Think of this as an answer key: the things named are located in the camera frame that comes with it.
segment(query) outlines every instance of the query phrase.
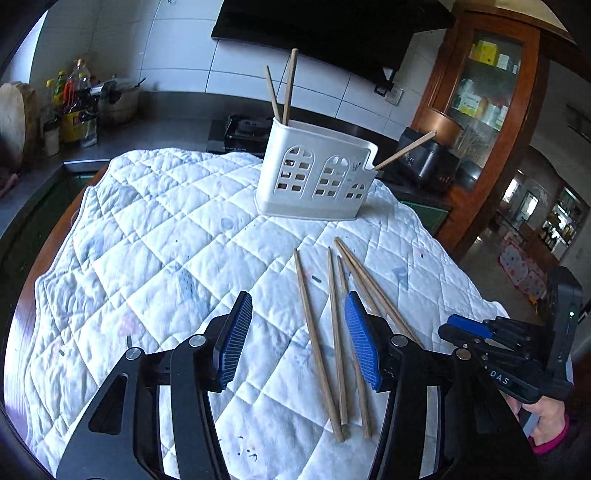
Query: chopstick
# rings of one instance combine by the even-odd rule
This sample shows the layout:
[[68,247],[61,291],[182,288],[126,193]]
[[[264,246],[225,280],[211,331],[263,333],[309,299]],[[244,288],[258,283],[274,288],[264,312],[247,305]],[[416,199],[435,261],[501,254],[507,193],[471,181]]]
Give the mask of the chopstick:
[[322,396],[324,398],[324,405],[329,414],[330,424],[332,425],[333,432],[337,442],[341,443],[345,441],[343,432],[340,428],[339,416],[337,415],[335,402],[333,401],[332,394],[330,393],[329,380],[326,377],[326,370],[324,369],[324,363],[322,362],[322,353],[320,352],[320,344],[318,342],[318,335],[316,333],[316,327],[312,320],[312,312],[310,310],[310,302],[308,300],[308,292],[306,290],[306,284],[304,283],[304,274],[302,272],[300,255],[297,249],[294,249],[294,260],[295,270],[297,271],[297,280],[300,287],[301,303],[304,307],[304,315],[306,317],[306,325],[308,327],[308,334],[310,335],[310,343],[312,345],[312,353],[314,355],[314,363],[316,364],[316,370],[320,379],[320,388],[322,389]]
[[277,97],[275,96],[275,89],[273,88],[273,81],[271,80],[271,71],[269,65],[265,65],[265,77],[267,78],[267,86],[269,87],[269,94],[271,95],[271,105],[273,106],[273,114],[279,123],[281,123],[281,115],[279,113],[279,105],[277,105]]
[[[345,297],[347,296],[349,289],[347,288],[347,279],[345,278],[345,271],[343,269],[343,262],[341,257],[337,257],[337,263],[339,264],[339,276],[340,285],[343,289],[343,305],[345,304]],[[359,360],[357,360],[357,354],[355,353],[355,347],[353,351],[353,369],[355,370],[355,383],[357,383],[357,394],[359,396],[359,409],[361,411],[361,425],[363,427],[363,436],[365,438],[371,438],[371,425],[369,424],[369,408],[368,408],[368,397],[365,389],[365,380],[363,379],[363,373],[361,373],[361,367],[359,366]]]
[[404,147],[401,151],[396,152],[394,155],[392,155],[391,157],[389,157],[386,160],[384,160],[377,167],[374,167],[374,170],[379,170],[380,168],[384,168],[385,166],[390,165],[394,160],[399,159],[405,153],[410,152],[413,148],[417,148],[419,145],[422,145],[427,140],[431,140],[433,137],[435,137],[435,135],[437,135],[437,131],[436,130],[432,130],[428,134],[423,135],[421,138],[419,138],[418,140],[415,140],[409,146]]
[[347,264],[347,268],[349,269],[349,271],[353,275],[353,279],[355,280],[355,285],[357,285],[357,289],[359,290],[361,300],[367,304],[367,306],[369,307],[369,312],[372,315],[380,315],[380,312],[378,310],[378,306],[375,304],[373,298],[368,293],[367,288],[365,288],[365,285],[364,285],[363,281],[361,280],[359,273],[357,272],[357,270],[355,270],[353,264],[351,263],[351,261],[347,257],[343,257],[343,258],[344,258],[345,263]]
[[343,349],[340,342],[340,327],[335,287],[335,270],[333,268],[332,250],[330,247],[328,252],[328,277],[329,277],[329,291],[330,291],[330,313],[332,315],[333,325],[333,339],[335,342],[335,361],[336,361],[336,379],[339,385],[339,410],[340,423],[347,425],[349,423],[349,416],[347,414],[347,395],[345,392],[345,370],[343,369]]
[[283,124],[287,125],[290,121],[290,108],[291,108],[291,94],[294,88],[294,78],[296,76],[297,66],[297,48],[291,51],[290,57],[290,70],[287,77],[287,85],[285,86],[285,103],[283,105]]
[[357,271],[357,273],[360,275],[361,279],[365,283],[365,286],[369,287],[370,290],[373,291],[375,297],[378,299],[378,303],[380,303],[384,312],[390,315],[390,318],[392,319],[396,327],[400,330],[400,332],[404,335],[407,335],[411,340],[413,340],[413,342],[423,347],[423,344],[418,339],[417,335],[409,327],[407,322],[404,320],[403,316],[400,315],[398,309],[390,302],[382,288],[380,288],[376,281],[369,275],[369,273],[361,264],[361,262],[359,262],[359,260],[355,258],[353,253],[347,248],[347,246],[339,237],[335,237],[335,243],[345,261],[348,260],[348,266],[351,265],[353,267],[352,271]]

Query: quilted tablecloth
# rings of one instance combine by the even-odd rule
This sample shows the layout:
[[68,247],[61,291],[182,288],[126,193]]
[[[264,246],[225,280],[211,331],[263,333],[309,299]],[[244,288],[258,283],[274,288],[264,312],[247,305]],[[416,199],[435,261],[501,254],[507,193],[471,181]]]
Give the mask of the quilted tablecloth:
[[[72,231],[35,284],[27,443],[49,470],[55,473],[77,421],[128,345],[147,353],[173,349],[246,290],[253,318],[235,379],[210,395],[229,472],[240,480],[366,478],[387,395],[369,395],[374,436],[365,440],[345,335],[350,425],[346,441],[335,441],[314,372],[294,248],[333,382],[326,247],[337,235],[426,348],[452,350],[437,336],[452,313],[506,316],[381,182],[353,221],[267,217],[254,202],[260,169],[248,154],[132,151],[86,189]],[[178,476],[166,388],[160,412],[165,470]],[[436,415],[431,405],[424,473],[433,468]]]

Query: wooden table edge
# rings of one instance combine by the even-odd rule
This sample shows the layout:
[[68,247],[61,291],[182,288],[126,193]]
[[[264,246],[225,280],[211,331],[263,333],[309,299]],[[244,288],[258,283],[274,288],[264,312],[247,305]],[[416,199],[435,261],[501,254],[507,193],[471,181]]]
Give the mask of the wooden table edge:
[[96,185],[106,171],[107,166],[96,173],[51,230],[27,276],[12,317],[4,358],[4,406],[8,417],[23,439],[27,438],[28,428],[24,394],[24,361],[30,348],[37,316],[35,282],[50,268],[67,234],[72,229],[74,216],[80,209],[84,192],[89,186]]

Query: wooden cutting board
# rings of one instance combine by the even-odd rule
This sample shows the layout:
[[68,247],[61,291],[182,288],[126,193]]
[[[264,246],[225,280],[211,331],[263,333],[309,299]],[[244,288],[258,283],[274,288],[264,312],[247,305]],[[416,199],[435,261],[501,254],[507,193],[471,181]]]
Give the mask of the wooden cutting board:
[[0,164],[18,171],[32,162],[39,146],[39,108],[33,87],[20,82],[2,85],[0,112],[0,141],[4,143]]

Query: green cabinet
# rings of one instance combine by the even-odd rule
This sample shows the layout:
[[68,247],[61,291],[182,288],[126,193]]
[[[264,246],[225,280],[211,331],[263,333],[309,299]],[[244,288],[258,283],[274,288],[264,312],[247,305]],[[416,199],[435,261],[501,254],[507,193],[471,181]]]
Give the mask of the green cabinet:
[[416,212],[419,219],[421,220],[421,223],[432,236],[435,236],[437,230],[439,230],[439,227],[441,227],[441,224],[448,214],[447,210],[443,210],[441,208],[421,205],[405,200],[402,200],[401,203],[408,205]]
[[22,287],[58,220],[94,173],[67,174],[47,192],[23,221],[0,259],[0,336],[8,334]]

